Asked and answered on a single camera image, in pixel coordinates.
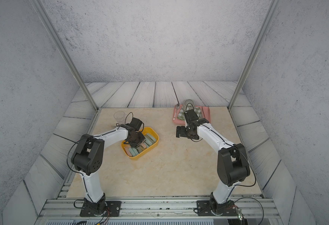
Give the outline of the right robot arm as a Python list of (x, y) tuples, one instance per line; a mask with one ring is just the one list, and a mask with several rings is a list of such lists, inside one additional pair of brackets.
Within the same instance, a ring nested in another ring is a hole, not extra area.
[(216, 216), (221, 216), (233, 203), (230, 196), (237, 187), (251, 174), (246, 149), (243, 144), (235, 144), (217, 132), (210, 123), (190, 123), (177, 126), (177, 138), (193, 141), (204, 140), (217, 153), (217, 174), (219, 183), (211, 193), (209, 209)]

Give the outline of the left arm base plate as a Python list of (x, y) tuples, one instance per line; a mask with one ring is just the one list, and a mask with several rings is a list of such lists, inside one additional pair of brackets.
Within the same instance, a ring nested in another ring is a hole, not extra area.
[(81, 208), (80, 217), (118, 217), (121, 201), (105, 201), (93, 203), (85, 199)]

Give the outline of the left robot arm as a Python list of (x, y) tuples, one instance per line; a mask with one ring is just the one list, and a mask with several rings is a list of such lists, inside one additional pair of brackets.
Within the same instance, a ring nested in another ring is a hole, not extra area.
[(143, 130), (142, 123), (140, 125), (121, 124), (100, 135), (84, 134), (78, 141), (71, 163), (82, 178), (85, 188), (83, 209), (89, 214), (100, 216), (107, 211), (105, 193), (101, 188), (98, 173), (102, 165), (104, 149), (121, 141), (137, 147), (145, 140)]

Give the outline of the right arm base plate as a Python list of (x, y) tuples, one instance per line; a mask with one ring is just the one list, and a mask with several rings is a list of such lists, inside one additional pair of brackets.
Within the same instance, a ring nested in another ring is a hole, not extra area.
[(198, 216), (237, 216), (234, 201), (229, 200), (223, 204), (216, 203), (215, 200), (197, 201), (193, 210)]

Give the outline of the teal folding fruit knife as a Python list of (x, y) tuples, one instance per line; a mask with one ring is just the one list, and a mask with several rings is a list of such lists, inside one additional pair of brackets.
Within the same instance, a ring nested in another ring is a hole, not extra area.
[(152, 142), (156, 142), (157, 140), (150, 134), (150, 133), (147, 133), (146, 134), (146, 137), (148, 138), (148, 139), (150, 139)]

